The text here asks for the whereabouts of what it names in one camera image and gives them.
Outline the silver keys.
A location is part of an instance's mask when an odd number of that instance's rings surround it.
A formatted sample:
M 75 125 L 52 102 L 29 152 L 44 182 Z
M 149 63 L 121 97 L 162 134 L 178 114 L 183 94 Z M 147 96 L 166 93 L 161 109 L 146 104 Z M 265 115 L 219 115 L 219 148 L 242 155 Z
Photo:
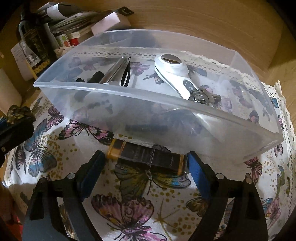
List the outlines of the silver keys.
M 222 98 L 220 95 L 213 94 L 200 87 L 190 91 L 189 100 L 203 105 L 214 105 L 220 102 Z

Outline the cream plastic container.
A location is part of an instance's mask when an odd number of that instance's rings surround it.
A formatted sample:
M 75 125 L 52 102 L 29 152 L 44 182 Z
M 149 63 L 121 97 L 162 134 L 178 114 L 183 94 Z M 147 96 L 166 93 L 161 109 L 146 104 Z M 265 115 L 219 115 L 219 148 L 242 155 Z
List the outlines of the cream plastic container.
M 13 105 L 20 106 L 22 103 L 22 97 L 12 82 L 6 75 L 5 71 L 1 69 L 0 74 L 0 104 L 1 111 L 7 113 L 8 109 Z

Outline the white handwritten paper sheet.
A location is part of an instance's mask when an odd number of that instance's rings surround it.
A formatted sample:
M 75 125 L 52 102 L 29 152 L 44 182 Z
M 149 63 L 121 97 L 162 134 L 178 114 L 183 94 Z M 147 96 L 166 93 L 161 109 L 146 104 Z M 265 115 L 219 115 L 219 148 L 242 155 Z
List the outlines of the white handwritten paper sheet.
M 20 47 L 20 44 L 17 43 L 12 49 L 11 53 L 13 54 L 13 57 L 15 59 L 15 62 L 18 66 L 18 69 L 20 71 L 21 76 L 25 81 L 29 81 L 33 79 L 33 74 L 29 68 L 29 65 L 27 63 L 27 60 L 25 58 L 25 55 L 23 54 L 22 48 Z

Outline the white butterfly print cloth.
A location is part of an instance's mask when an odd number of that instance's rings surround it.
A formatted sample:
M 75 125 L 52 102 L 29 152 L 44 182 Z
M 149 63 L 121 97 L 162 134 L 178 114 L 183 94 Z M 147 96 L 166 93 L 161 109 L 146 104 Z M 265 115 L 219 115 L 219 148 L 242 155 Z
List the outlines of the white butterfly print cloth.
M 283 141 L 248 160 L 216 160 L 198 154 L 215 172 L 241 180 L 249 177 L 259 193 L 269 240 L 274 239 L 295 208 L 295 134 L 281 85 L 262 83 L 274 106 Z M 43 92 L 32 104 L 35 134 L 8 155 L 4 182 L 21 211 L 40 178 L 59 180 L 76 171 L 96 151 L 107 152 L 114 139 L 158 150 L 171 147 L 80 123 L 63 116 Z M 177 177 L 109 160 L 91 196 L 83 202 L 104 240 L 156 237 L 187 240 L 198 226 L 208 200 L 191 174 Z

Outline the dark wine bottle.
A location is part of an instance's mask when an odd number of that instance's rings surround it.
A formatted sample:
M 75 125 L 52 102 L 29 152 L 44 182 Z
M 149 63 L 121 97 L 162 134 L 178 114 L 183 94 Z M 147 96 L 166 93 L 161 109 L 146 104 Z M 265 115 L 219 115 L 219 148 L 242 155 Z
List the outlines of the dark wine bottle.
M 55 61 L 56 54 L 46 33 L 44 23 L 29 10 L 21 12 L 18 26 L 21 48 L 36 77 L 41 76 Z

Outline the clear plastic storage box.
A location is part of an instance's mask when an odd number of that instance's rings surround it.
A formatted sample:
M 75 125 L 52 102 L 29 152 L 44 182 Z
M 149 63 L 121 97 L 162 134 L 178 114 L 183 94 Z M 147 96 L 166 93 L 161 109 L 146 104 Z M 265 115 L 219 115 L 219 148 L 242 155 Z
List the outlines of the clear plastic storage box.
M 154 59 L 179 57 L 214 105 L 180 97 L 161 80 Z M 99 84 L 122 56 L 128 61 Z M 236 51 L 180 33 L 115 30 L 95 35 L 52 64 L 34 83 L 66 118 L 137 140 L 226 161 L 248 160 L 283 141 L 262 83 Z M 166 125 L 166 133 L 127 133 L 126 125 Z

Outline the stack of books and papers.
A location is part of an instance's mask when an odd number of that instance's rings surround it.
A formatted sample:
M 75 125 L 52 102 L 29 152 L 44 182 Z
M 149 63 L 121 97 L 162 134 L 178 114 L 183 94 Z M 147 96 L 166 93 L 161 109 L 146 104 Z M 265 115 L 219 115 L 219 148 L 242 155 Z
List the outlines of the stack of books and papers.
M 82 11 L 66 2 L 48 2 L 36 10 L 54 50 L 77 46 L 93 36 L 91 27 L 102 20 L 108 12 Z

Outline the white small cardboard box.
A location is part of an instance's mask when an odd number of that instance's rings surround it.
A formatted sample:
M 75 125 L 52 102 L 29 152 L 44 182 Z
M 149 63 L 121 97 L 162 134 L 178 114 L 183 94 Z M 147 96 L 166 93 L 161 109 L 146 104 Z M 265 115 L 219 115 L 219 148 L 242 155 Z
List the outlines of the white small cardboard box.
M 131 28 L 131 24 L 128 18 L 114 11 L 94 24 L 91 27 L 91 31 L 93 35 L 97 35 L 106 31 L 124 30 L 129 28 Z

